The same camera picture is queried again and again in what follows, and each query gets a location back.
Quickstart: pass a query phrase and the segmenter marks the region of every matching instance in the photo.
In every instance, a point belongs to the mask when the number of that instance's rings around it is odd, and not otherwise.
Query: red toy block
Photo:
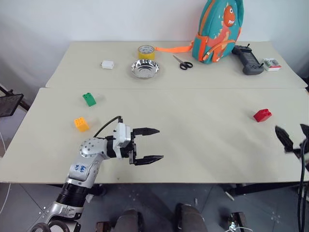
[[[271,112],[268,109],[259,110],[253,117],[257,122],[264,122],[270,116],[272,116]]]

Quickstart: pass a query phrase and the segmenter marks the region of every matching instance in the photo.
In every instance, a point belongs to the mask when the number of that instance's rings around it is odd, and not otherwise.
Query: orange toy block
[[[89,129],[89,126],[83,117],[75,119],[74,123],[76,128],[79,129],[80,132],[84,132],[85,130]]]

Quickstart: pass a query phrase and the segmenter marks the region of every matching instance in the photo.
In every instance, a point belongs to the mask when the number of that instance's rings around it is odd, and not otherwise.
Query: metal bowl
[[[154,77],[159,71],[159,65],[151,59],[139,59],[132,66],[133,74],[140,79],[149,79]]]

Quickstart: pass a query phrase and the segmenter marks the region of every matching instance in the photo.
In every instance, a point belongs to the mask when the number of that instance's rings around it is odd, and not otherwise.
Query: green toy block
[[[93,96],[91,95],[91,93],[86,93],[83,95],[83,98],[85,99],[85,101],[87,102],[88,106],[92,106],[96,104],[96,100],[93,98]]]

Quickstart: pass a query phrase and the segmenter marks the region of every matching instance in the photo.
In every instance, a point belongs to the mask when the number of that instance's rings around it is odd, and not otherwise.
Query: scissors
[[[185,61],[183,62],[181,59],[178,59],[177,57],[175,57],[176,60],[178,60],[180,62],[180,65],[179,67],[182,69],[182,70],[187,70],[187,69],[190,69],[193,67],[193,64],[191,62],[188,62],[188,61]]]

